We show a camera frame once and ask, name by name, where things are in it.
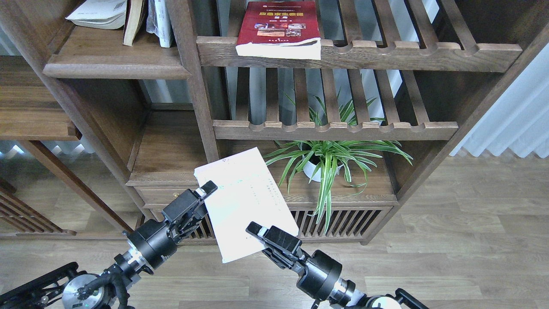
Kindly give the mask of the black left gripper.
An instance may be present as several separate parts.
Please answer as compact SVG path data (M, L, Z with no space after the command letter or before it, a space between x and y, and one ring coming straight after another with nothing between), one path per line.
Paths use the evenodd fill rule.
M157 269L197 229L207 214L205 199L217 189L213 181L208 181L195 191L186 190L162 210L163 221L148 220L129 234L129 244L141 254L147 267Z

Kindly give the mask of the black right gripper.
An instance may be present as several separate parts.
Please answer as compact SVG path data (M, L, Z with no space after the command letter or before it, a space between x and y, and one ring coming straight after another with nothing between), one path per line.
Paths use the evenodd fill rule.
M266 248L262 251L281 269L290 269L299 275L296 286L318 301L335 301L342 265L321 250L312 255L301 249L302 241L278 227L264 227L254 221L245 231Z

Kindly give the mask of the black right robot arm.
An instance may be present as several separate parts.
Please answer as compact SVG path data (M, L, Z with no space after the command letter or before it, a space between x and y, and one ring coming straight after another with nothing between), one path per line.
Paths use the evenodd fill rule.
M272 226L263 227L252 221L246 231L266 246L263 253L281 269L296 272L296 283L312 299L313 309L322 301L328 301L335 309L400 309L404 304L410 309L426 309L404 289L396 289L395 295L368 296L356 288L351 280L341 277L342 265L321 250L312 255L301 249L302 241L286 231Z

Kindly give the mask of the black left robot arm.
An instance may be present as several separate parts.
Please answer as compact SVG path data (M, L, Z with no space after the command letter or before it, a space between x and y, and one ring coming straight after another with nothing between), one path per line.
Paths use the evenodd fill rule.
M109 309L118 300L129 307L129 288L140 273L153 274L193 233L206 216L205 199L217 190L212 182L183 192L162 210L163 220L148 220L128 233L129 250L115 257L102 274L79 272L71 262L1 296L3 309L43 309L61 300L66 309Z

